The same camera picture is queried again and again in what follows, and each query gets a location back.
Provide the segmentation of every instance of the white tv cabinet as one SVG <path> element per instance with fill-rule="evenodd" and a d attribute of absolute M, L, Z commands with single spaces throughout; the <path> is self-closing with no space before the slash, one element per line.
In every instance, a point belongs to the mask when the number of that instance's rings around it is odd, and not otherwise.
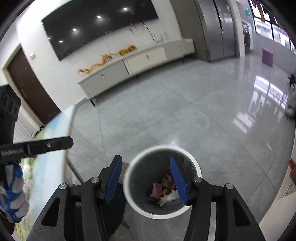
<path fill-rule="evenodd" d="M 78 82 L 91 100 L 116 84 L 148 69 L 195 53 L 192 39 L 157 42 L 109 61 Z"/>

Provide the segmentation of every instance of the refrigerator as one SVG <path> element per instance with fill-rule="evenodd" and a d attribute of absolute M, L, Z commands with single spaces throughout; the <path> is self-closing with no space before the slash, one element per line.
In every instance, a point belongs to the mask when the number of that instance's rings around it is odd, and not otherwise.
<path fill-rule="evenodd" d="M 195 57 L 216 61 L 236 56 L 236 41 L 227 0 L 170 0 L 182 37 L 192 38 Z"/>

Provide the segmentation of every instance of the cabinet leg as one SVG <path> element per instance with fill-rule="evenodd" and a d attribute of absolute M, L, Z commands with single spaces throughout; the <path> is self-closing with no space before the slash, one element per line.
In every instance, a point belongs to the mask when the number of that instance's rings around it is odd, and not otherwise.
<path fill-rule="evenodd" d="M 93 100 L 90 100 L 90 102 L 92 103 L 93 106 L 96 106 L 96 105 L 94 104 Z"/>

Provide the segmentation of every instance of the white light switch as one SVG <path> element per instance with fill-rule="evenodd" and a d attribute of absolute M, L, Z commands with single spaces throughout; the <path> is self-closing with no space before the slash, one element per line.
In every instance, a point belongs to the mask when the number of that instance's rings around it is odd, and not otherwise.
<path fill-rule="evenodd" d="M 30 54 L 30 58 L 33 60 L 34 58 L 36 57 L 36 54 L 35 53 L 31 53 Z"/>

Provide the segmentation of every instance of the purple box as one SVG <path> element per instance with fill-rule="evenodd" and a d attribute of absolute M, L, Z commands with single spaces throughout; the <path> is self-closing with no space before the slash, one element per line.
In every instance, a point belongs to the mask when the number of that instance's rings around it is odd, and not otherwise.
<path fill-rule="evenodd" d="M 262 48 L 262 62 L 272 67 L 273 61 L 274 54 L 270 50 Z"/>

